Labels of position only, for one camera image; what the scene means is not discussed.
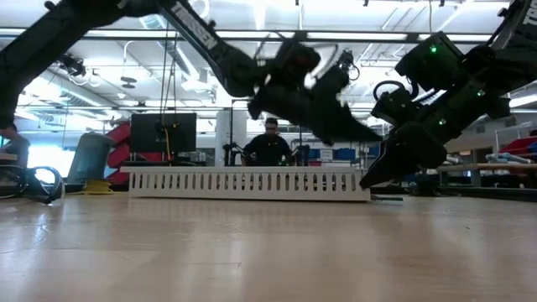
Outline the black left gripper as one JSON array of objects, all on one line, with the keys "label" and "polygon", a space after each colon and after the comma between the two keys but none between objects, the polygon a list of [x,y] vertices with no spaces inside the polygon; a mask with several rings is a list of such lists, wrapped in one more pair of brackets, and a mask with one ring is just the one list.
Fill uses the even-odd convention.
[{"label": "black left gripper", "polygon": [[333,65],[311,88],[290,88],[269,82],[259,88],[248,103],[248,113],[254,119],[261,112],[272,113],[295,125],[308,128],[321,136],[326,145],[340,142],[379,142],[382,137],[359,122],[349,106],[336,96],[349,83],[349,77]]}]

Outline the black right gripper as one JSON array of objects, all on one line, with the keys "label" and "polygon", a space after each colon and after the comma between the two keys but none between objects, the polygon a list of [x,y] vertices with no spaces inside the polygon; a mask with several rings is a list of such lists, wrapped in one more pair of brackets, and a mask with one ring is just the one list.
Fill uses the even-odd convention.
[{"label": "black right gripper", "polygon": [[446,160],[444,144],[483,115],[506,117],[505,93],[476,80],[452,87],[435,101],[432,113],[422,121],[405,123],[381,143],[382,153],[359,185],[368,189],[421,168],[437,168]]}]

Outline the white slotted cable raceway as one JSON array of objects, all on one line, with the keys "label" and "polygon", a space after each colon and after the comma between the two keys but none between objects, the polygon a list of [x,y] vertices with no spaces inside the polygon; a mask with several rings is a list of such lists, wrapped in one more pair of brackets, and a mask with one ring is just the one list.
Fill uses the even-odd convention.
[{"label": "white slotted cable raceway", "polygon": [[368,202],[362,173],[129,173],[141,198]]}]

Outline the person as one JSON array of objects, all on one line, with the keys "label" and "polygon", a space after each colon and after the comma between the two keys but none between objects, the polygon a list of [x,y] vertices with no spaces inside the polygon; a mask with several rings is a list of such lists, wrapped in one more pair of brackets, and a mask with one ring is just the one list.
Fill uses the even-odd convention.
[{"label": "person", "polygon": [[26,168],[29,160],[30,141],[18,133],[14,123],[5,129],[0,129],[0,136],[8,140],[5,145],[0,147],[0,154],[16,155],[16,165]]},{"label": "person", "polygon": [[288,143],[278,135],[278,120],[268,117],[265,121],[265,133],[253,138],[244,147],[247,154],[241,157],[243,166],[277,166],[284,156],[290,160],[292,151]]}]

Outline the wooden workbench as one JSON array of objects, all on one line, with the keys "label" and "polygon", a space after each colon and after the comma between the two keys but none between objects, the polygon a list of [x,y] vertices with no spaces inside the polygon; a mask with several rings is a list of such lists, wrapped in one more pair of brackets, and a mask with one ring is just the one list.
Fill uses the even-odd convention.
[{"label": "wooden workbench", "polygon": [[440,175],[440,181],[445,184],[445,178],[448,172],[471,171],[471,185],[481,187],[482,170],[508,170],[514,172],[524,172],[527,175],[537,176],[537,164],[456,164],[442,165],[436,169]]}]

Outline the red storage bin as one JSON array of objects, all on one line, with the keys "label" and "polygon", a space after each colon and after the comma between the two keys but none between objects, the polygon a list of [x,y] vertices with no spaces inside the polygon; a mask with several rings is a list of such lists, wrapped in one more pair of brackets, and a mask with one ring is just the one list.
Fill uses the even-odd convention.
[{"label": "red storage bin", "polygon": [[533,156],[537,154],[537,136],[518,138],[501,147],[500,153],[509,153],[518,156]]}]

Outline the black monitor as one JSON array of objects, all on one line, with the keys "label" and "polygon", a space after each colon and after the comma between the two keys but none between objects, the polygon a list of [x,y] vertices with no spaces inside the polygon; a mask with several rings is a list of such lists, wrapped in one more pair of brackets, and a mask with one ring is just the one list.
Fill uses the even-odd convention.
[{"label": "black monitor", "polygon": [[130,149],[135,153],[193,152],[196,122],[196,113],[133,114]]}]

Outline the red zigzag panel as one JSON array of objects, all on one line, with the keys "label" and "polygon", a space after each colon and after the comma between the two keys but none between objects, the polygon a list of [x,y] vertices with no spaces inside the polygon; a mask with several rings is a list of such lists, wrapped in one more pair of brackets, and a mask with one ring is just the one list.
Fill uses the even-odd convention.
[{"label": "red zigzag panel", "polygon": [[107,181],[112,185],[124,185],[129,180],[129,174],[120,171],[125,162],[162,162],[162,153],[132,154],[130,150],[130,122],[120,122],[115,128],[106,133],[112,143],[112,151],[108,155],[107,165],[113,172],[107,176]]}]

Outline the black ceiling-mounted device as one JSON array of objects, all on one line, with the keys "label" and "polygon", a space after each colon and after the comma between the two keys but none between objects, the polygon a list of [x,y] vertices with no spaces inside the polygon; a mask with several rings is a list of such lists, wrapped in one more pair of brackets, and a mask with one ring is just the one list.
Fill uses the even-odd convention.
[{"label": "black ceiling-mounted device", "polygon": [[57,61],[60,64],[60,68],[65,70],[69,76],[83,77],[86,75],[83,59],[78,59],[71,54],[62,54]]}]

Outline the black aluminium frame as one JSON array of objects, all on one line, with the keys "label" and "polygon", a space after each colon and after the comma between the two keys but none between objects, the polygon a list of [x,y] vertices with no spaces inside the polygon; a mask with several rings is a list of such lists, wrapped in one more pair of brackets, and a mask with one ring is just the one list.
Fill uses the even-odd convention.
[{"label": "black aluminium frame", "polygon": [[492,200],[513,200],[524,202],[537,202],[537,189],[516,188],[483,188],[467,186],[440,186],[425,189],[400,188],[400,187],[373,187],[371,193],[375,195],[415,195],[440,197],[461,196],[471,198],[483,198]]}]

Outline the tall black station frame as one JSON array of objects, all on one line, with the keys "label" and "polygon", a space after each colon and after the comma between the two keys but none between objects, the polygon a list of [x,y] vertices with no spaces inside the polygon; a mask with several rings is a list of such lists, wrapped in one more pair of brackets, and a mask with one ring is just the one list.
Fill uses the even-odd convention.
[{"label": "tall black station frame", "polygon": [[[234,130],[235,130],[234,126],[237,124],[237,121],[238,121],[239,126],[241,126],[243,124],[246,125],[247,124],[247,119],[248,119],[247,117],[245,117],[244,120],[242,120],[241,118],[239,118],[237,120],[235,118],[235,116],[236,116],[235,112],[240,110],[240,107],[238,106],[239,102],[248,102],[248,100],[247,99],[232,99],[231,106],[225,108],[225,111],[227,112],[227,117],[228,117],[227,131],[226,131],[226,135],[227,135],[226,143],[235,142],[238,146],[240,146],[240,145],[235,141],[235,139],[236,138],[245,138],[246,133],[244,133],[244,134],[240,133],[239,136],[237,137],[235,135],[235,133],[234,133]],[[302,143],[302,138],[299,139],[299,143],[300,143],[300,145],[302,145],[301,144]],[[237,158],[246,159],[248,162],[251,162],[253,160],[253,156],[251,154],[246,153],[244,151],[243,147],[241,147],[241,148],[242,148],[242,155],[238,155],[236,157],[236,165],[237,165]],[[291,154],[291,157],[289,159],[286,159],[285,162],[286,162],[286,164],[295,164],[295,160],[293,158],[293,152]]]}]

